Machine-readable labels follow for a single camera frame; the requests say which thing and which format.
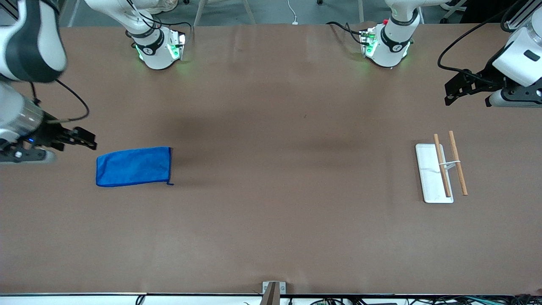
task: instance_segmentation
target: white plate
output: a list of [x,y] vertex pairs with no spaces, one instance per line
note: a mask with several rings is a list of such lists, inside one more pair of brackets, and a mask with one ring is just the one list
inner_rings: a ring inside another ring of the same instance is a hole
[[[444,148],[440,145],[442,158],[446,162],[444,156]],[[422,180],[423,201],[428,204],[450,204],[454,202],[454,195],[451,193],[450,176],[448,177],[448,187],[450,188],[451,197],[446,197],[444,184],[438,166],[437,151],[434,144],[416,144],[416,157],[418,159],[418,169],[420,170],[420,178]]]

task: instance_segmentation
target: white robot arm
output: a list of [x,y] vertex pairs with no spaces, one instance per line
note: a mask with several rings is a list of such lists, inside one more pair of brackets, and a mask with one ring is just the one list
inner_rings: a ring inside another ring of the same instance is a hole
[[0,27],[0,164],[47,163],[65,144],[96,149],[94,135],[68,130],[55,117],[10,85],[11,81],[51,82],[66,69],[58,31],[56,0],[19,0],[19,19]]
[[391,9],[386,24],[380,23],[362,34],[363,54],[383,67],[397,65],[407,55],[412,34],[420,24],[419,7],[437,5],[446,0],[385,0]]
[[90,8],[117,20],[134,39],[139,57],[151,69],[165,69],[182,57],[185,34],[154,22],[145,9],[158,0],[85,0]]
[[[366,57],[377,65],[393,67],[407,55],[420,23],[418,8],[446,0],[385,1],[391,9],[390,19],[361,32],[360,38]],[[467,94],[486,91],[493,92],[486,99],[488,107],[542,107],[542,8],[530,0],[518,14],[528,17],[484,70],[476,74],[463,70],[446,83],[446,105]]]
[[[37,100],[15,91],[11,81],[52,82],[66,69],[59,36],[57,0],[19,0],[19,18],[0,27],[0,164],[47,163],[55,160],[51,147],[65,144],[96,149],[95,135],[75,127],[68,130],[44,112]],[[86,0],[94,10],[122,24],[134,39],[139,57],[152,69],[165,69],[181,59],[184,33],[163,27],[145,9],[158,0]]]
[[530,15],[485,68],[459,72],[446,85],[446,105],[468,94],[493,92],[486,106],[542,107],[542,7],[531,1],[519,14]]

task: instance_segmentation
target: wire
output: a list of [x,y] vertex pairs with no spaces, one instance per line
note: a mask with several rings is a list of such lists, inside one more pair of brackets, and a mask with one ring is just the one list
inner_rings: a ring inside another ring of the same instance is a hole
[[87,103],[85,103],[85,101],[77,93],[75,93],[75,91],[73,91],[70,87],[68,87],[63,82],[61,82],[61,81],[59,81],[57,79],[55,80],[55,82],[58,82],[62,87],[66,88],[66,90],[68,90],[71,94],[73,94],[83,104],[83,106],[86,109],[86,113],[84,115],[82,115],[80,117],[76,117],[76,118],[49,120],[49,121],[47,121],[47,123],[49,123],[49,124],[57,124],[57,123],[74,122],[76,120],[82,120],[82,119],[88,117],[91,110],[88,107]]
[[[160,21],[160,20],[154,20],[153,18],[149,18],[149,17],[143,15],[143,14],[136,8],[136,6],[134,5],[134,3],[133,3],[131,0],[126,0],[126,2],[128,2],[128,4],[132,7],[132,9],[133,9],[134,11],[136,11],[136,12],[139,14],[139,16],[141,16],[143,19],[147,19],[147,20],[149,20],[149,21],[152,21],[152,22],[154,22],[154,23],[158,23],[158,24],[163,25],[163,26],[179,26],[179,25],[181,25],[181,24],[186,24],[187,26],[190,27],[190,31],[192,31],[192,24],[190,24],[190,23],[188,23],[188,22],[184,22],[184,21],[183,21],[183,22],[177,22],[177,23],[165,23],[165,22],[162,22],[162,21]],[[151,29],[155,29],[155,30],[159,29],[159,27],[158,27],[158,28],[155,28],[154,26],[151,26],[151,25],[148,24],[145,20],[143,20],[143,22],[145,22],[145,24],[146,24],[148,27],[150,27]]]
[[479,81],[483,81],[489,85],[494,85],[496,86],[497,84],[492,82],[492,81],[489,81],[487,79],[483,79],[481,77],[479,77],[478,75],[474,74],[474,73],[471,73],[467,70],[464,70],[464,69],[459,69],[459,68],[454,68],[454,67],[448,67],[448,66],[445,66],[442,64],[442,58],[444,57],[444,55],[451,49],[453,48],[453,46],[455,46],[460,40],[462,40],[463,38],[465,38],[467,35],[469,35],[470,33],[476,31],[477,29],[483,27],[484,25],[486,25],[487,23],[489,22],[492,22],[494,19],[498,18],[500,15],[504,14],[506,10],[503,10],[501,11],[500,13],[496,14],[495,16],[489,18],[488,20],[485,20],[484,22],[478,24],[477,26],[475,26],[474,28],[468,30],[466,33],[464,33],[463,35],[461,35],[458,39],[456,39],[454,42],[452,42],[446,49],[444,49],[444,51],[442,51],[441,55],[438,57],[438,60],[437,60],[437,65],[439,68],[441,69],[444,69],[444,70],[449,70],[449,71],[455,71],[455,72],[459,72],[459,73],[463,73],[465,75],[468,75],[476,80],[479,80]]
[[6,0],[6,2],[16,11],[16,12],[19,12],[19,9],[11,2],[9,2],[9,0]]
[[296,15],[294,9],[290,5],[290,0],[286,0],[286,2],[288,2],[288,7],[290,8],[290,11],[292,11],[292,14],[294,14],[294,22],[292,22],[292,24],[297,24],[298,23],[298,16]]
[[17,20],[17,16],[15,16],[15,14],[13,14],[13,12],[11,12],[7,7],[5,7],[5,5],[3,3],[0,2],[0,5],[4,8],[4,10],[6,12],[8,12],[8,14],[13,17],[13,19]]
[[323,298],[322,300],[312,302],[310,305],[316,305],[316,304],[318,304],[320,302],[325,302],[325,301],[326,301],[326,299]]
[[350,33],[350,35],[352,36],[352,39],[354,39],[354,41],[356,41],[357,43],[359,43],[360,45],[363,45],[363,46],[368,46],[369,43],[367,42],[361,42],[359,40],[357,40],[357,38],[354,36],[354,34],[356,35],[359,35],[361,31],[365,31],[367,29],[363,29],[363,30],[359,30],[359,31],[353,31],[351,28],[350,28],[350,25],[348,24],[348,22],[345,23],[345,25],[343,26],[342,24],[338,23],[338,22],[335,22],[335,21],[329,21],[328,23],[326,24],[330,24],[330,25],[335,25],[335,26],[338,26],[339,28],[341,28],[342,30]]
[[145,300],[145,295],[140,295],[135,300],[135,305],[141,305],[143,304],[143,301]]
[[512,12],[512,10],[514,8],[516,8],[518,6],[518,4],[522,3],[524,0],[517,0],[514,4],[512,4],[505,12],[505,14],[502,16],[501,18],[501,30],[505,31],[505,32],[508,32],[508,33],[512,33],[514,30],[513,29],[509,29],[507,27],[505,27],[505,22],[506,20],[508,19],[508,16],[510,15],[510,12]]
[[347,32],[350,32],[350,33],[353,33],[353,34],[359,34],[359,31],[348,30],[344,25],[342,25],[342,24],[340,24],[338,22],[335,22],[335,21],[329,21],[326,24],[332,24],[334,26],[338,26],[339,28],[343,29],[344,31],[347,31]]
[[30,83],[30,88],[32,88],[32,97],[34,98],[34,100],[37,99],[37,96],[36,96],[36,86],[34,86],[34,83],[33,82],[29,82]]

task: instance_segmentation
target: blue towel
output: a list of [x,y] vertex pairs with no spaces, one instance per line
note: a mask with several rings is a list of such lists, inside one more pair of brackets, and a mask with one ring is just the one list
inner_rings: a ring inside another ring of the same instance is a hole
[[171,176],[171,148],[115,151],[96,159],[96,185],[102,187],[166,182]]

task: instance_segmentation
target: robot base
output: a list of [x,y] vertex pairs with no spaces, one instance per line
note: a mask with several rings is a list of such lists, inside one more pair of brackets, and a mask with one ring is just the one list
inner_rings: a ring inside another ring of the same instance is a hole
[[368,29],[360,36],[362,42],[367,42],[369,46],[362,45],[362,54],[371,59],[377,65],[382,67],[393,67],[407,55],[410,42],[400,51],[392,52],[388,46],[382,42],[381,32],[384,24],[378,24],[376,27]]
[[164,33],[165,39],[153,55],[148,55],[146,48],[142,50],[137,48],[139,58],[145,62],[147,67],[155,70],[165,69],[176,60],[181,60],[184,50],[184,34],[179,35],[179,32],[167,27],[161,27],[160,30]]
[[0,154],[0,165],[6,164],[47,164],[56,161],[56,154],[50,150],[17,149],[6,155]]

